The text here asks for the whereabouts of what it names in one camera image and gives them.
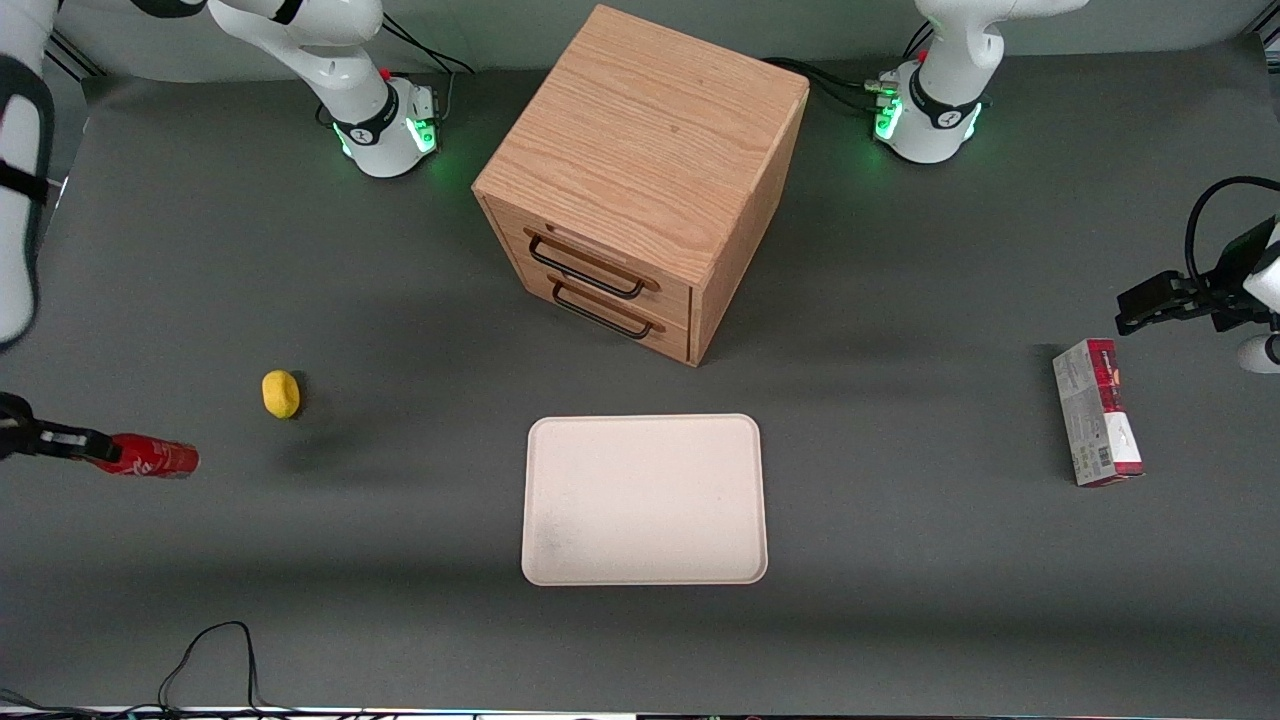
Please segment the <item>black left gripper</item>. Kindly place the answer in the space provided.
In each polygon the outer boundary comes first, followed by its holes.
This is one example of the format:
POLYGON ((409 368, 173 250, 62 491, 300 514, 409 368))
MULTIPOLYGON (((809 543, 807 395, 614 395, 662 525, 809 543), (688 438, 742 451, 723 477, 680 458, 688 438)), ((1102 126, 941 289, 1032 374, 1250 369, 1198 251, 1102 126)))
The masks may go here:
MULTIPOLYGON (((1270 323, 1279 313, 1277 219, 1268 218, 1231 240, 1207 273, 1207 282, 1211 296, 1221 304, 1213 313, 1221 332, 1247 322, 1270 323)), ((1180 272, 1160 272, 1116 300, 1121 337, 1207 314, 1196 283, 1180 272)))

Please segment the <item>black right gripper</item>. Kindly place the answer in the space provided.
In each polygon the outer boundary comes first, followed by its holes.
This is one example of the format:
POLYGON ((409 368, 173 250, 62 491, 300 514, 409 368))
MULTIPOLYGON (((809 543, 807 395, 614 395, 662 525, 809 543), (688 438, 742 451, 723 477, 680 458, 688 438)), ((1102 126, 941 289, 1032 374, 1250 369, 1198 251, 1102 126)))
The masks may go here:
POLYGON ((72 459, 86 462, 119 462, 122 447, 113 437, 87 428, 36 425, 29 402, 1 392, 1 460, 26 456, 72 459))

